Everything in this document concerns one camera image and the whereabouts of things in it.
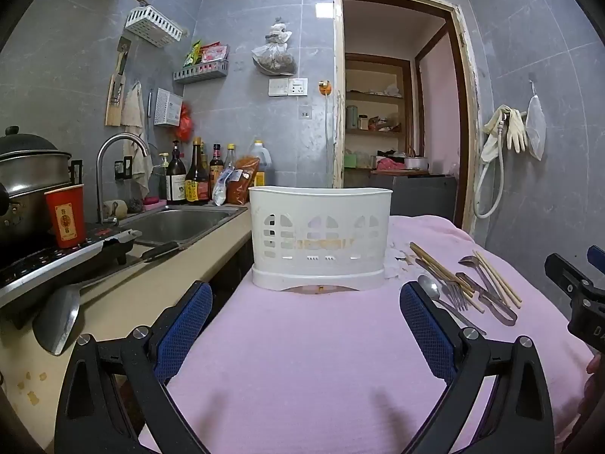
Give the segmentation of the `person right hand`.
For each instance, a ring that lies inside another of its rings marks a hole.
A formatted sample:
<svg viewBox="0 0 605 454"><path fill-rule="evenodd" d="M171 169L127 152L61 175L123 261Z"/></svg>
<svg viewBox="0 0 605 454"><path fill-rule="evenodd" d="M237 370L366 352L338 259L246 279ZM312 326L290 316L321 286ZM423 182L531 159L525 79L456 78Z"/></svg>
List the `person right hand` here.
<svg viewBox="0 0 605 454"><path fill-rule="evenodd" d="M595 354L586 366L589 379L583 389L579 404L579 421L576 426L580 435L587 438L603 435L604 429L604 355Z"/></svg>

